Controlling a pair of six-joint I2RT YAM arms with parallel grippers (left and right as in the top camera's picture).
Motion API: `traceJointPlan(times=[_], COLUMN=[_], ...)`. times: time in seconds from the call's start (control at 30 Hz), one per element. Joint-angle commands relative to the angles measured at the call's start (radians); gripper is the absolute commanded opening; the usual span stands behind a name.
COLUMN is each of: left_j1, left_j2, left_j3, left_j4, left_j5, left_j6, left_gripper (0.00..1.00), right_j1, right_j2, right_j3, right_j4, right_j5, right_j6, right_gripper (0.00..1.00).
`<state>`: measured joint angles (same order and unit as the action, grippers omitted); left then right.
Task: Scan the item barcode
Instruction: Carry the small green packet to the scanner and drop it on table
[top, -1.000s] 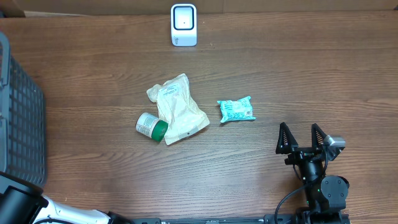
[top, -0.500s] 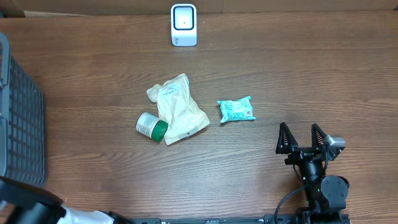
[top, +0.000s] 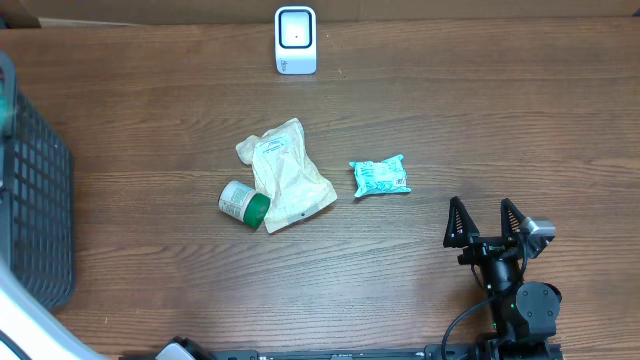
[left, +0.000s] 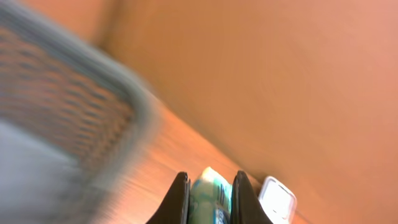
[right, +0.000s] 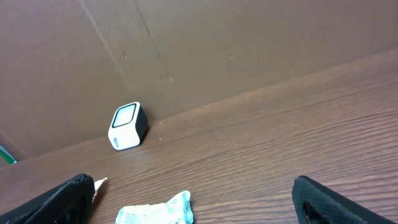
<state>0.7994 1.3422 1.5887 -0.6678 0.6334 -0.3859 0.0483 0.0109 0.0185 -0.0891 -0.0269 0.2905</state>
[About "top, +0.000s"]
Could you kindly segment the white bottle with green cap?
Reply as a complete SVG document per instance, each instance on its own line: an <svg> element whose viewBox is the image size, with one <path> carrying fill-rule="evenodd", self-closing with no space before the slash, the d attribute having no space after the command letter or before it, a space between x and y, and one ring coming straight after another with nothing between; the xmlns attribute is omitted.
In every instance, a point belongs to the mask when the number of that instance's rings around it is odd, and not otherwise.
<svg viewBox="0 0 640 360"><path fill-rule="evenodd" d="M261 226L270 204L268 196L238 181L229 182L218 199L218 207L223 213L253 229Z"/></svg>

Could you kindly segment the teal tissue pack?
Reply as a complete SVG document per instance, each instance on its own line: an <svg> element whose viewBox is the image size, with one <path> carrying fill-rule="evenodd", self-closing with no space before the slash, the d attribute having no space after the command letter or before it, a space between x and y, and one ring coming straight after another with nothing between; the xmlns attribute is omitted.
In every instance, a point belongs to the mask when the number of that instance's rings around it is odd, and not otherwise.
<svg viewBox="0 0 640 360"><path fill-rule="evenodd" d="M397 154L381 162L350 162L357 185L354 197L410 193L403 160L404 156Z"/></svg>

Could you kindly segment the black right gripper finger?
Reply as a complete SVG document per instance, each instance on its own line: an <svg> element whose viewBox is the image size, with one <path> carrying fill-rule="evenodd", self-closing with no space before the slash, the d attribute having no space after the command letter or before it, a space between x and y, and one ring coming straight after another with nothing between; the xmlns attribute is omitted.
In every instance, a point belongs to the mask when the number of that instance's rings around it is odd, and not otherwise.
<svg viewBox="0 0 640 360"><path fill-rule="evenodd" d="M479 237L480 232L460 198L452 197L443 246L445 248L464 248L474 244Z"/></svg>
<svg viewBox="0 0 640 360"><path fill-rule="evenodd" d="M525 216L517 209L509 198L500 203L501 234L503 238L512 238L520 230Z"/></svg>

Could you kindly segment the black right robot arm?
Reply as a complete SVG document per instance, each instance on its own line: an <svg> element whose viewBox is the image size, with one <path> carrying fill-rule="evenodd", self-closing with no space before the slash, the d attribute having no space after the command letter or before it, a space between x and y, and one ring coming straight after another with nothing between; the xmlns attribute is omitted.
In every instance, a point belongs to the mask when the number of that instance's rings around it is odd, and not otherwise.
<svg viewBox="0 0 640 360"><path fill-rule="evenodd" d="M471 268L487 299L458 315L446 329L439 347L442 359L562 360L561 347L549 342L556 335L562 294L545 282L527 282L528 262L553 241L556 228L543 217L522 214L511 200L500 204L501 234L483 236L463 202L450 199L445 248L459 248L458 263ZM492 333L481 334L463 350L448 347L455 327L488 307Z"/></svg>

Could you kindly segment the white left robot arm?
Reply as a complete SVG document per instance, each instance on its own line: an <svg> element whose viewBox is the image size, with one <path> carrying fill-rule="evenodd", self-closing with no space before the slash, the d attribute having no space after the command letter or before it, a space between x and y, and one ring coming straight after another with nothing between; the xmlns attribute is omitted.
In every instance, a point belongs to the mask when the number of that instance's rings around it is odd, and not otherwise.
<svg viewBox="0 0 640 360"><path fill-rule="evenodd" d="M1 360L106 360L38 303L1 261Z"/></svg>

